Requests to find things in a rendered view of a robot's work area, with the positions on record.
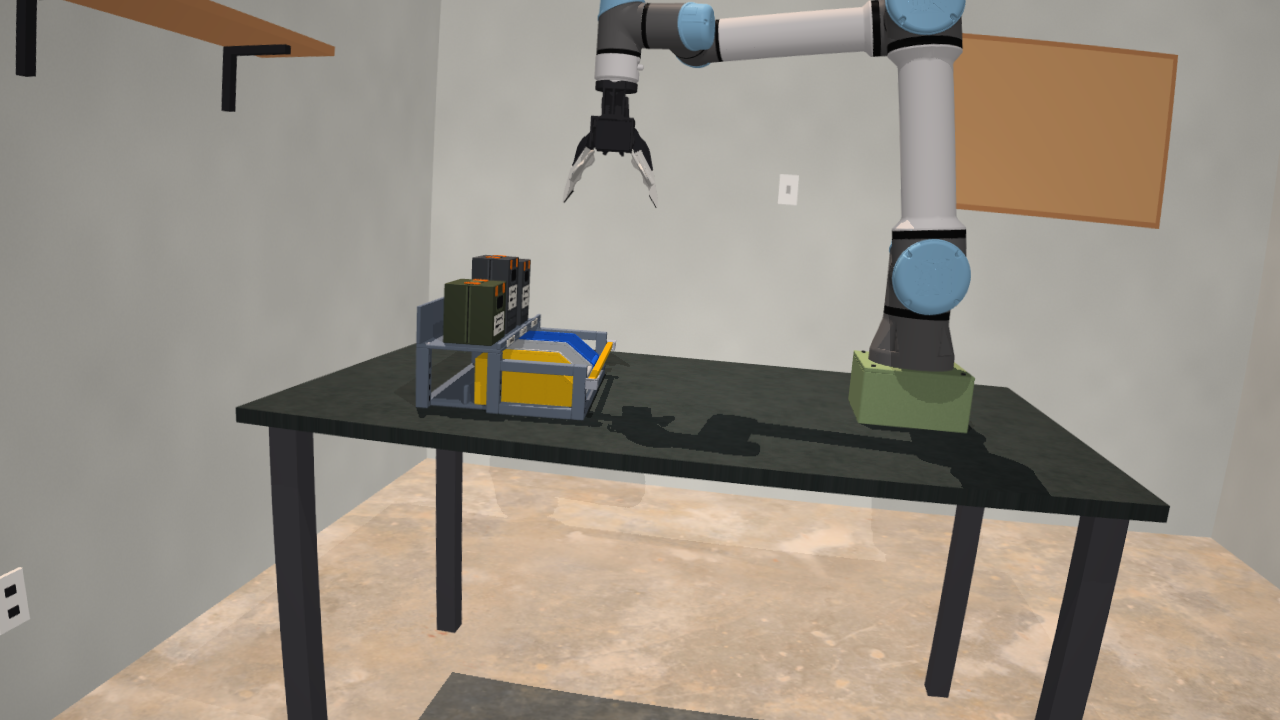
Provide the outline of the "yellow open bin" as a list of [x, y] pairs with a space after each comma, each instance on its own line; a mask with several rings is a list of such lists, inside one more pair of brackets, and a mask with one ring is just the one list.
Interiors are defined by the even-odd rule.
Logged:
[[[503, 359], [541, 363], [570, 363], [561, 354], [512, 348], [506, 348], [503, 351]], [[502, 372], [500, 402], [541, 404], [572, 407], [572, 386], [573, 375]], [[474, 404], [486, 405], [486, 354], [481, 354], [475, 357]]]

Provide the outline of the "dark grey tool case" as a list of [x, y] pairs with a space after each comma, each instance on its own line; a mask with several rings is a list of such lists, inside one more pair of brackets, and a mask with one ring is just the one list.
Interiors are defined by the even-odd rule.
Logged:
[[518, 259], [517, 325], [529, 320], [530, 266], [531, 259]]
[[506, 334], [513, 331], [517, 319], [518, 258], [504, 255], [472, 258], [472, 279], [506, 281]]

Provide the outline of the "blue bin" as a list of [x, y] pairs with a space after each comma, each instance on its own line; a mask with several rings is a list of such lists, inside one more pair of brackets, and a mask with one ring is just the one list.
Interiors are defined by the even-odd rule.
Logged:
[[[589, 347], [577, 334], [572, 333], [558, 333], [558, 332], [543, 332], [543, 331], [529, 331], [518, 340], [539, 340], [539, 341], [553, 341], [553, 342], [567, 342], [572, 348], [575, 348], [588, 363], [596, 365], [599, 354], [596, 354], [591, 347]], [[558, 340], [558, 341], [557, 341]]]

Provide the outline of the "yellow vertical bar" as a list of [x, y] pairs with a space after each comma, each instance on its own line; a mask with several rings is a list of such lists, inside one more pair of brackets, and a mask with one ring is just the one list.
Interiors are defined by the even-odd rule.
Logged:
[[612, 345], [613, 345], [613, 342], [607, 342], [605, 348], [603, 350], [600, 357], [598, 359], [596, 365], [593, 368], [593, 372], [589, 375], [589, 378], [596, 379], [596, 377], [602, 372], [602, 366], [604, 365], [605, 359], [611, 354]]

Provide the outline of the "olive green storage case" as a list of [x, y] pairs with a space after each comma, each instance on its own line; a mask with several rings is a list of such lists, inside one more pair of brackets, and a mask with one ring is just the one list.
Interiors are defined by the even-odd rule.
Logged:
[[443, 343], [492, 346], [506, 334], [506, 281], [444, 284]]

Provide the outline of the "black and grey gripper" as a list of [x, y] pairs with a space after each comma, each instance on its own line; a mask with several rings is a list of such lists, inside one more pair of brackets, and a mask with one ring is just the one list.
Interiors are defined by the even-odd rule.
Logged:
[[563, 202], [573, 193], [573, 186], [581, 179], [582, 170], [591, 167], [595, 161], [593, 154], [595, 152], [594, 149], [596, 149], [600, 152], [604, 150], [603, 155], [607, 152], [620, 152], [621, 156], [625, 156], [625, 152], [631, 152], [631, 163], [643, 174], [643, 183], [649, 190], [649, 197], [654, 206], [658, 208], [650, 150], [635, 128], [634, 118], [625, 117], [626, 94], [637, 94], [637, 85], [622, 79], [617, 82], [599, 79], [596, 81], [595, 90], [603, 92], [602, 117], [591, 117], [590, 132], [579, 142], [564, 186]]

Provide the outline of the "grey metal shelf rack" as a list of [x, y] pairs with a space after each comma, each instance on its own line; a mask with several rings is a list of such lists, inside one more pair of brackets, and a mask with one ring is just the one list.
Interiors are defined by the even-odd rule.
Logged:
[[[605, 363], [596, 379], [593, 379], [588, 378], [588, 365], [503, 359], [503, 351], [529, 331], [572, 333], [577, 334], [580, 340], [596, 340], [595, 352], [599, 354], [599, 357], [607, 342], [613, 342], [611, 351], [614, 351], [617, 340], [607, 340], [607, 332], [602, 331], [540, 328], [541, 314], [530, 319], [517, 325], [513, 331], [509, 331], [509, 333], [492, 346], [443, 343], [444, 297], [419, 305], [416, 329], [416, 407], [429, 407], [431, 405], [471, 407], [484, 409], [486, 413], [493, 414], [584, 420], [605, 374]], [[472, 352], [472, 363], [431, 392], [433, 348]], [[486, 405], [474, 404], [475, 357], [480, 354], [488, 354]], [[573, 375], [572, 407], [500, 402], [502, 372]]]

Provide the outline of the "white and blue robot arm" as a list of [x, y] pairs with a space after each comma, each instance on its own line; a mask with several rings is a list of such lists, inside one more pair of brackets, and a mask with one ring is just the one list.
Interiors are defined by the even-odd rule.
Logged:
[[594, 78], [637, 83], [643, 47], [671, 49], [692, 68], [832, 53], [888, 56], [899, 68], [901, 219], [892, 228], [884, 313], [868, 359], [950, 372], [950, 313], [972, 281], [966, 227], [956, 217], [954, 108], [965, 3], [870, 0], [858, 8], [716, 20], [708, 4], [600, 0]]

